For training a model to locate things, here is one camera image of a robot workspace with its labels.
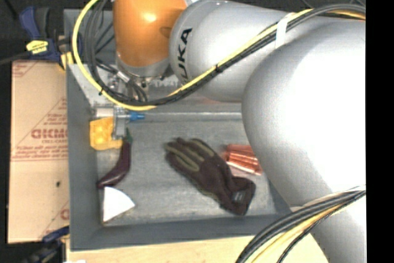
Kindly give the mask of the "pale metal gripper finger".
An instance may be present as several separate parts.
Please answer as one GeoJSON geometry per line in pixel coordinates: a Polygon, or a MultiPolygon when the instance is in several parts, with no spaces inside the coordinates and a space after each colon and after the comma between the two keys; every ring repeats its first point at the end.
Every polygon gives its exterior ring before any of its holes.
{"type": "Polygon", "coordinates": [[[94,108],[92,110],[93,118],[106,118],[112,117],[114,113],[113,108],[94,108]]]}

